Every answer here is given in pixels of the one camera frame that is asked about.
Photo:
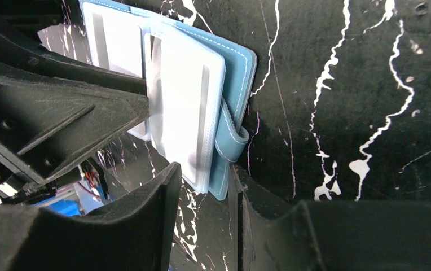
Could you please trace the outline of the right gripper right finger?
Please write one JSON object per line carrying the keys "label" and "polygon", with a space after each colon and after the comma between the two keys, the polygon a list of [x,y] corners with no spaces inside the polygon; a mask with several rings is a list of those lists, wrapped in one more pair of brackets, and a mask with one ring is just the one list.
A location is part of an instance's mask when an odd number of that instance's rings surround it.
{"label": "right gripper right finger", "polygon": [[239,270],[431,270],[431,204],[291,205],[237,165],[230,175]]}

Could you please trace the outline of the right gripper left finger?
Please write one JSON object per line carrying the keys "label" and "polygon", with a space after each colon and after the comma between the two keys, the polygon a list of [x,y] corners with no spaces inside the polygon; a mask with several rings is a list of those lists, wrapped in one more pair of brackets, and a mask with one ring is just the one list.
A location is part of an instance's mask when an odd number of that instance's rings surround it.
{"label": "right gripper left finger", "polygon": [[0,270],[168,270],[181,166],[85,216],[0,205]]}

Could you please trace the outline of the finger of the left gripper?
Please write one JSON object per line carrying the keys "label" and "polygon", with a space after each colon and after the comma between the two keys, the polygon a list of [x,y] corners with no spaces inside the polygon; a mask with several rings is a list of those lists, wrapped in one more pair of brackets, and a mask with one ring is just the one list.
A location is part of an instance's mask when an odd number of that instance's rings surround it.
{"label": "finger of the left gripper", "polygon": [[44,185],[147,116],[143,95],[0,75],[0,163]]}
{"label": "finger of the left gripper", "polygon": [[0,62],[48,77],[145,95],[146,82],[52,52],[38,32],[63,23],[61,3],[0,3]]}

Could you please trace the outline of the white striped credit card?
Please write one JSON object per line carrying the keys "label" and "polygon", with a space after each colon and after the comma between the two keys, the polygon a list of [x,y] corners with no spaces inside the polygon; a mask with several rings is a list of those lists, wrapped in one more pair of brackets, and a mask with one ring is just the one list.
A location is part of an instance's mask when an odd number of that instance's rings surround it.
{"label": "white striped credit card", "polygon": [[80,8],[92,65],[144,79],[146,19],[116,1],[80,1]]}

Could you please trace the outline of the blue card holder wallet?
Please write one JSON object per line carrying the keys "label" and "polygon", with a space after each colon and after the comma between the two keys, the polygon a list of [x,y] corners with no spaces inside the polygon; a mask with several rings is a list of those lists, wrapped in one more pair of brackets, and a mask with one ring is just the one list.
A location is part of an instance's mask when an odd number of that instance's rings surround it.
{"label": "blue card holder wallet", "polygon": [[[214,50],[225,60],[226,71],[215,131],[209,186],[206,192],[211,193],[218,200],[224,200],[230,181],[229,167],[238,160],[249,139],[249,134],[242,127],[241,122],[254,79],[257,57],[252,50],[199,28],[149,10],[136,7],[131,7],[131,9],[136,16],[145,18],[149,27],[148,32],[144,35],[145,72],[148,62],[146,35],[166,31],[184,33]],[[147,90],[147,75],[144,79]],[[132,135],[152,143],[149,117],[143,121],[143,132],[140,132],[137,127],[132,128],[130,132]]]}

